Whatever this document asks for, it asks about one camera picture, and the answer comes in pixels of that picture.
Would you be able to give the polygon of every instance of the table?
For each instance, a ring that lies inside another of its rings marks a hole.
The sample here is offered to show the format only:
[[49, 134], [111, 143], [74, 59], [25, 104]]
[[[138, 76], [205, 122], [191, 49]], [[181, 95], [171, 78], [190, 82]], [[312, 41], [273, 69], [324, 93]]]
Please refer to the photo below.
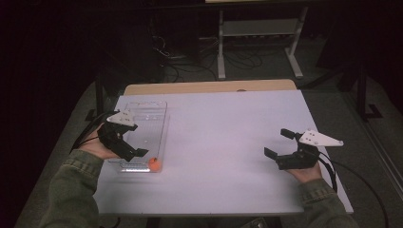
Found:
[[[292, 81], [130, 85], [116, 108], [127, 101], [167, 102], [163, 170], [118, 173], [106, 161], [94, 196], [100, 214], [221, 217], [302, 212], [297, 181], [263, 155], [264, 146], [280, 155], [296, 150], [295, 141], [280, 136], [282, 128], [316, 129]], [[326, 153], [323, 147], [319, 150]], [[330, 182], [326, 171], [323, 176]], [[338, 194], [352, 213], [337, 182]]]

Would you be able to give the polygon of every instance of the cable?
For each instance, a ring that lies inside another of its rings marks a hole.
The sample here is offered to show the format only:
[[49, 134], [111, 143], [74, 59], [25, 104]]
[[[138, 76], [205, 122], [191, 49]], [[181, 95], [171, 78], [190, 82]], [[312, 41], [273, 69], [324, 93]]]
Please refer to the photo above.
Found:
[[335, 169], [332, 169], [332, 167], [329, 165], [329, 163], [325, 162], [323, 159], [321, 159], [321, 158], [318, 158], [318, 159], [323, 165], [325, 165], [326, 169], [328, 170], [329, 175], [330, 175], [330, 180], [332, 182], [332, 188], [337, 193], [337, 182], [336, 182]]
[[389, 220], [388, 220], [388, 214], [386, 213], [386, 209], [385, 209], [385, 205], [382, 201], [382, 199], [380, 198], [380, 196], [375, 192], [375, 190], [373, 189], [373, 187], [364, 179], [362, 178], [356, 171], [354, 171], [353, 169], [349, 168], [348, 166], [339, 163], [337, 161], [332, 161], [332, 163], [337, 164], [345, 169], [347, 169], [348, 171], [350, 171], [351, 173], [355, 174], [359, 179], [361, 179], [366, 185], [367, 187], [373, 192], [374, 196], [376, 197], [380, 208], [382, 210], [382, 214], [383, 214], [383, 218], [385, 220], [385, 228], [389, 228]]
[[77, 140], [74, 142], [73, 146], [71, 147], [70, 153], [73, 149], [78, 148], [82, 143], [81, 140], [84, 138], [84, 136], [88, 133], [88, 131], [95, 125], [99, 124], [99, 121], [105, 116], [105, 115], [113, 115], [118, 113], [117, 111], [107, 111], [102, 114], [100, 114], [98, 117], [96, 117], [91, 123], [89, 123], [86, 128], [81, 132]]

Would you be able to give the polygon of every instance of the forearm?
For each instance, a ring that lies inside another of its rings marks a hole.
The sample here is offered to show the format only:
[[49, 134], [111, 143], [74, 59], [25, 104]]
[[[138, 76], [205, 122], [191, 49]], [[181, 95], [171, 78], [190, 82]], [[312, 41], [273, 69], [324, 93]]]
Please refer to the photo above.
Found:
[[103, 163], [87, 152], [71, 152], [50, 183], [49, 208], [40, 227], [99, 227], [92, 195]]
[[299, 190], [309, 228], [358, 227], [346, 213], [337, 193], [324, 179], [303, 183]]

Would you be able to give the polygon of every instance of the clear plastic container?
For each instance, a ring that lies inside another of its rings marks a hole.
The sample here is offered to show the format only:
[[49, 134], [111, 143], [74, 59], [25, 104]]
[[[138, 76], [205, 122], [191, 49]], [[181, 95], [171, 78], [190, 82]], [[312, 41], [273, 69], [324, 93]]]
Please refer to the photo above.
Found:
[[147, 149], [142, 157], [131, 161], [108, 160], [119, 172], [161, 172], [163, 168], [164, 132], [167, 128], [166, 102], [128, 103], [125, 110], [134, 113], [135, 131], [127, 131], [124, 140], [133, 148]]

